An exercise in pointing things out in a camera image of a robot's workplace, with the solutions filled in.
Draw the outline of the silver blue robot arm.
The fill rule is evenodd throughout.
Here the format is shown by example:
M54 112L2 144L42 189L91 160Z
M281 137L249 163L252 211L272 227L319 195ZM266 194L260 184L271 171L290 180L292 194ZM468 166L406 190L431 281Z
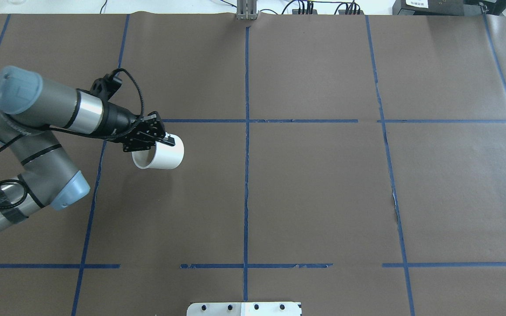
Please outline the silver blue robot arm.
M37 72L6 66L0 72L0 153L10 149L23 171L0 180L0 232L50 206L68 208L90 192L80 168L54 135L66 133L122 145L139 169L172 170L184 158L184 143L166 131L160 114L113 104L124 68L74 89Z

